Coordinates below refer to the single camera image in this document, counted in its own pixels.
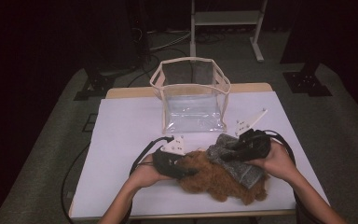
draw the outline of dark background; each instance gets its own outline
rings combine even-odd
[[[248,2],[198,0],[197,7],[259,7]],[[72,75],[85,64],[139,66],[147,46],[134,43],[131,27],[188,29],[189,10],[190,1],[173,0],[0,0],[0,206]],[[358,102],[358,3],[269,1],[263,30],[291,27],[282,63],[321,56]]]

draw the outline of gray cloth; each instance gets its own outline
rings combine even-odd
[[[230,148],[238,142],[238,139],[222,133],[216,140],[215,145],[211,145],[207,150],[210,161],[221,164],[231,175],[244,185],[247,189],[251,188],[265,173],[257,166],[248,165],[243,161],[223,161],[220,156],[228,153]]]

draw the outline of brown furry object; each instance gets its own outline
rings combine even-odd
[[[192,151],[186,154],[176,165],[196,168],[198,173],[178,180],[183,190],[191,193],[207,191],[219,202],[225,202],[228,196],[240,198],[244,204],[254,200],[263,201],[267,197],[265,182],[267,174],[260,178],[250,189],[236,181],[222,165],[208,160],[205,151]]]

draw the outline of white metal frame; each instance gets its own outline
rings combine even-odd
[[[264,62],[263,55],[258,47],[257,40],[260,35],[268,0],[263,0],[260,10],[251,11],[209,11],[196,12],[195,0],[191,1],[191,40],[190,56],[196,57],[196,26],[199,25],[244,25],[255,24],[255,35],[250,37],[252,48],[258,62]]]

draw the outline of person's left hand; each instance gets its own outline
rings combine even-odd
[[[135,189],[147,188],[159,180],[171,179],[166,175],[161,175],[153,166],[153,157],[151,154],[147,155],[130,175],[127,184],[130,184]]]

